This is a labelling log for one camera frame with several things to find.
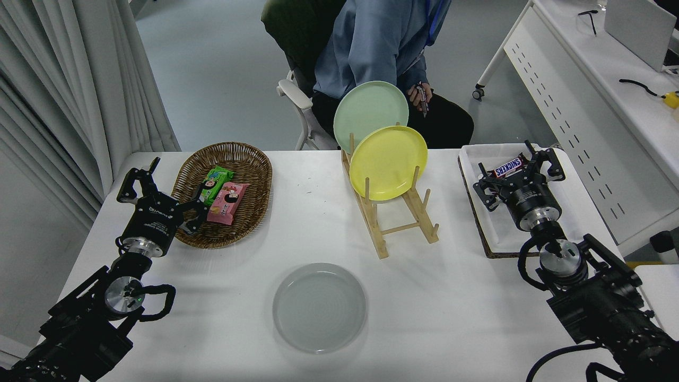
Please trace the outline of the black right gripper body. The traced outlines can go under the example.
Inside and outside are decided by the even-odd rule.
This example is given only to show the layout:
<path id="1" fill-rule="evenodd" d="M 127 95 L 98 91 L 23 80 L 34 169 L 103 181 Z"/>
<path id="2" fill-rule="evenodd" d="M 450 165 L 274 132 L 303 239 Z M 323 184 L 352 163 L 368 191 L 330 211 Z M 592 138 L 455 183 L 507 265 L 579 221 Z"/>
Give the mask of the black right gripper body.
<path id="1" fill-rule="evenodd" d="M 504 187 L 501 199 L 515 224 L 538 224 L 545 219 L 557 221 L 562 215 L 561 206 L 544 183 Z"/>

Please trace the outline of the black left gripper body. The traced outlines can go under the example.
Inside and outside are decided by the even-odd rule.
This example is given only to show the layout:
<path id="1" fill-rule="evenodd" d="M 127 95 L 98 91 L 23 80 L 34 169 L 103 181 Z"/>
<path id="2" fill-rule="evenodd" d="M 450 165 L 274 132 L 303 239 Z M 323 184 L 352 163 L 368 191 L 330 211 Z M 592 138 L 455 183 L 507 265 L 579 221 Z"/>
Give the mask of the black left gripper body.
<path id="1" fill-rule="evenodd" d="M 168 250 L 178 227 L 184 222 L 177 208 L 179 201 L 167 194 L 150 194 L 138 199 L 133 217 L 123 232 L 123 244 L 152 242 Z"/>

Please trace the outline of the person's hand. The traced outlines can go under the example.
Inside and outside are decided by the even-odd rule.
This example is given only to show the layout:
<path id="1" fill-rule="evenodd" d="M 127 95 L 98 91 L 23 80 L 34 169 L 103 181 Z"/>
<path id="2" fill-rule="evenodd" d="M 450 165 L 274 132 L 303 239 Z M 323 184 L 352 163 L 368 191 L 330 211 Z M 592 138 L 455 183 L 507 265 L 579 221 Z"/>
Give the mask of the person's hand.
<path id="1" fill-rule="evenodd" d="M 413 106 L 422 113 L 429 112 L 429 103 L 432 100 L 432 89 L 429 83 L 417 82 L 407 92 L 407 96 Z"/>

